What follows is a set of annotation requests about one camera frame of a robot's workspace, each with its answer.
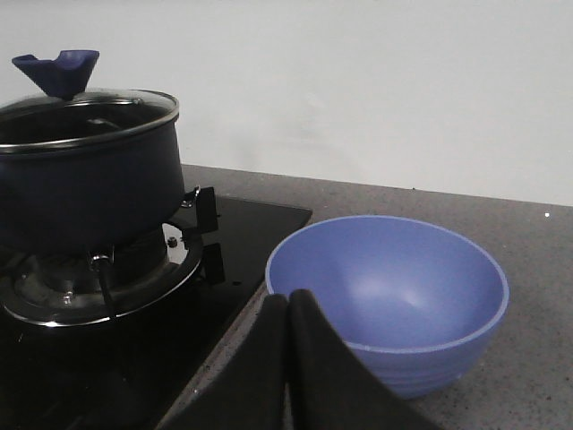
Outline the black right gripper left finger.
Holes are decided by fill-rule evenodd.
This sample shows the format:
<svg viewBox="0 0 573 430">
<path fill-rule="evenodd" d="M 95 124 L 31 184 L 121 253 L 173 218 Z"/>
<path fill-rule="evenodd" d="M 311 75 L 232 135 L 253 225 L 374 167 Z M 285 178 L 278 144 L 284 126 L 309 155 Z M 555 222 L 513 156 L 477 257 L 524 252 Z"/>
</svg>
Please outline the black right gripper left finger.
<svg viewBox="0 0 573 430">
<path fill-rule="evenodd" d="M 280 429 L 285 397 L 287 299 L 266 297 L 252 328 L 214 380 L 165 429 Z"/>
</svg>

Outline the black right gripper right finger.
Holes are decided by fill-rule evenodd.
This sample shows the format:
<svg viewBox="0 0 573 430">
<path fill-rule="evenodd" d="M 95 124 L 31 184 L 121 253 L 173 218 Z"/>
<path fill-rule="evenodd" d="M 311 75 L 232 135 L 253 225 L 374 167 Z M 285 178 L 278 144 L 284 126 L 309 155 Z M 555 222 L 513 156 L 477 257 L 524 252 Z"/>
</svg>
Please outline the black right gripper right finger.
<svg viewBox="0 0 573 430">
<path fill-rule="evenodd" d="M 291 410 L 296 429 L 437 429 L 355 357 L 311 291 L 289 297 Z"/>
</svg>

